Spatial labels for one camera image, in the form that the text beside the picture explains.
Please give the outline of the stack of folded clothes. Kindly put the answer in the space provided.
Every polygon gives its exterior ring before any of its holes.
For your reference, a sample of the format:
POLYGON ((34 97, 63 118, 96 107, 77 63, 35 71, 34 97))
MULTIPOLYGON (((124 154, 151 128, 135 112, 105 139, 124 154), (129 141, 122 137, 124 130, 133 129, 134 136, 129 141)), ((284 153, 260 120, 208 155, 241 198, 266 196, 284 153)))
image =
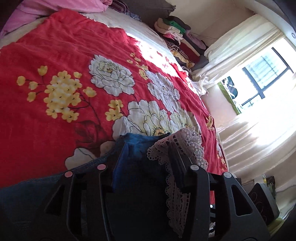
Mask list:
POLYGON ((180 18, 159 18, 154 23, 154 29, 164 39, 176 61, 189 72, 201 69, 209 63, 205 57, 208 46, 180 18))

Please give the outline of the pink bed sheet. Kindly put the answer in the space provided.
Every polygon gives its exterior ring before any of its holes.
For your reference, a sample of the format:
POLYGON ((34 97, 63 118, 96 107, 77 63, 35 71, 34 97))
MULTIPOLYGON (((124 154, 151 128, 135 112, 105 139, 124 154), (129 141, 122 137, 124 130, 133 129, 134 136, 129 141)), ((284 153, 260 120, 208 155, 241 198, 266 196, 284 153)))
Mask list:
POLYGON ((1 38, 6 34, 62 9, 80 13, 102 13, 112 1, 1 1, 1 38))

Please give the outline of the window with dark frame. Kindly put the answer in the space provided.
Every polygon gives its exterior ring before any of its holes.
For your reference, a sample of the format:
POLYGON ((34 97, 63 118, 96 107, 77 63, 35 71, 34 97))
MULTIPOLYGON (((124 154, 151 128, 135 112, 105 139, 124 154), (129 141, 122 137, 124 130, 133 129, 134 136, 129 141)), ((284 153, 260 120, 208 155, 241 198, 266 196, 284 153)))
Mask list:
POLYGON ((288 93, 294 86, 295 46, 282 38, 232 68, 218 86, 236 114, 273 96, 288 93))

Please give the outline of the striped purple pillow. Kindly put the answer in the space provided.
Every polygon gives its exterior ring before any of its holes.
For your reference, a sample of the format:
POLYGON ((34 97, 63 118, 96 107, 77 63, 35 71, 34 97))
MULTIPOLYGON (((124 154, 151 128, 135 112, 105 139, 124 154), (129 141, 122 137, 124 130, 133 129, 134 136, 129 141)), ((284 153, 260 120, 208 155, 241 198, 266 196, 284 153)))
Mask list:
POLYGON ((134 20, 142 21, 140 16, 132 13, 130 11, 130 8, 128 7, 128 5, 126 3, 124 3, 123 1, 113 0, 112 4, 109 7, 119 13, 125 14, 125 15, 133 18, 134 20))

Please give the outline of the cream curtain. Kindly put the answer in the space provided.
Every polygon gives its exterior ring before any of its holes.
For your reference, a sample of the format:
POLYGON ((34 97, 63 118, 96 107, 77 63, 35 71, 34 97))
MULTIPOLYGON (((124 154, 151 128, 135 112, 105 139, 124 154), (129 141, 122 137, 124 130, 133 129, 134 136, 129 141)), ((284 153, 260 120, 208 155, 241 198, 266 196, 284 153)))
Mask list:
MULTIPOLYGON (((192 74, 201 95, 231 69, 283 38, 273 23, 253 15, 234 27, 205 52, 208 64, 192 74)), ((295 77, 261 104, 218 128, 230 171, 244 182, 273 176, 280 191, 295 185, 295 77)))

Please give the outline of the red floral blanket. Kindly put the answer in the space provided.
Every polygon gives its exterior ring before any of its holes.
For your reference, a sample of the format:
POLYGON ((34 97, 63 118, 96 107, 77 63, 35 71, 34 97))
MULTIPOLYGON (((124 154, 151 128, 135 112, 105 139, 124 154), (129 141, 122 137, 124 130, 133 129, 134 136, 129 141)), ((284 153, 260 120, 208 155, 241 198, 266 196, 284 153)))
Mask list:
POLYGON ((209 172, 226 171, 214 120, 148 28, 63 9, 1 48, 1 187, 81 165, 126 133, 192 126, 209 172))

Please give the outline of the grey padded headboard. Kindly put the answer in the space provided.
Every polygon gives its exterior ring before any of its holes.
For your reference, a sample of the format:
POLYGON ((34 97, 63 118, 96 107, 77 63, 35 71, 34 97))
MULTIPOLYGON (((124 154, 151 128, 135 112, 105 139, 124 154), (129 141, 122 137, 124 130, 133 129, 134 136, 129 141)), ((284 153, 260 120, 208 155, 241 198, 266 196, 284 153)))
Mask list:
POLYGON ((166 18, 176 9, 176 6, 164 0, 123 0, 123 2, 150 28, 154 27, 158 18, 166 18))

